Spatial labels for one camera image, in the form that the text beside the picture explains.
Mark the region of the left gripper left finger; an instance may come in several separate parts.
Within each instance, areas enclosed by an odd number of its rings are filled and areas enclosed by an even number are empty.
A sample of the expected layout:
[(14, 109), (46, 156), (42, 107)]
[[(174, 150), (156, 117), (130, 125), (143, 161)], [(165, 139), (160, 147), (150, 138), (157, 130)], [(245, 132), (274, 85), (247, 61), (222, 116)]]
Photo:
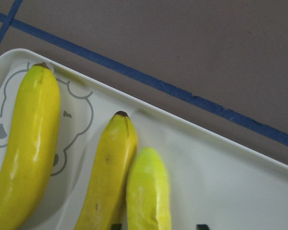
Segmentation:
[(122, 229), (122, 223), (116, 223), (112, 224), (110, 230), (121, 230)]

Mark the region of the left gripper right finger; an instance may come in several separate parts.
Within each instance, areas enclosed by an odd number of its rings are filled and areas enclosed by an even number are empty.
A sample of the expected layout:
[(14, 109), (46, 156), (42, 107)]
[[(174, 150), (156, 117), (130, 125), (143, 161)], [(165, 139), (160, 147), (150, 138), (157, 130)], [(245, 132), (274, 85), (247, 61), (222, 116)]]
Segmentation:
[(210, 230), (210, 228), (207, 224), (197, 224), (196, 229), (197, 230)]

